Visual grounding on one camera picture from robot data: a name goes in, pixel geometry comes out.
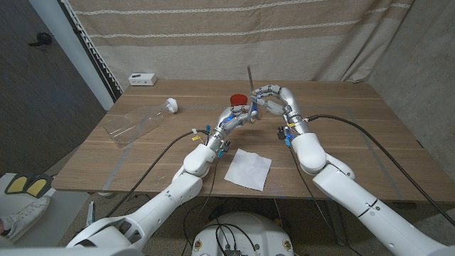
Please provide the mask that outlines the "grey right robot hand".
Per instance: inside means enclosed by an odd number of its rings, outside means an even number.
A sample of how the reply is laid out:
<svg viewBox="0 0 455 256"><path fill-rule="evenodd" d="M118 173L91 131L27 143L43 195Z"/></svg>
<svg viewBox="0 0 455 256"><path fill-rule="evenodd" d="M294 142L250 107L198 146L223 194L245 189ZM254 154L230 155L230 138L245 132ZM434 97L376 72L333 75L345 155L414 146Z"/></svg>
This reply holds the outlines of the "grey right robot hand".
<svg viewBox="0 0 455 256"><path fill-rule="evenodd" d="M298 134L309 133L310 130L301 116L296 99L287 87L265 85L251 91L250 99L266 111L282 116L287 124L294 124L294 131Z"/></svg>

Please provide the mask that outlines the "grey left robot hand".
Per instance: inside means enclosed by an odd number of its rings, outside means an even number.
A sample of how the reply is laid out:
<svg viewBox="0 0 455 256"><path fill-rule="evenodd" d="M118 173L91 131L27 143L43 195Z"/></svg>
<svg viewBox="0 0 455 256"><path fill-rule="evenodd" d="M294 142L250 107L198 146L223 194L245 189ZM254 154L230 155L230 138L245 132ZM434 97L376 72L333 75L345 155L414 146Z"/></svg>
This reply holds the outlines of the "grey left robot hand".
<svg viewBox="0 0 455 256"><path fill-rule="evenodd" d="M227 107L219 116L218 123L210 133L206 146L213 151L218 151L225 138L234 128L241 127L247 122L253 122L252 119L258 116L258 107L252 105Z"/></svg>

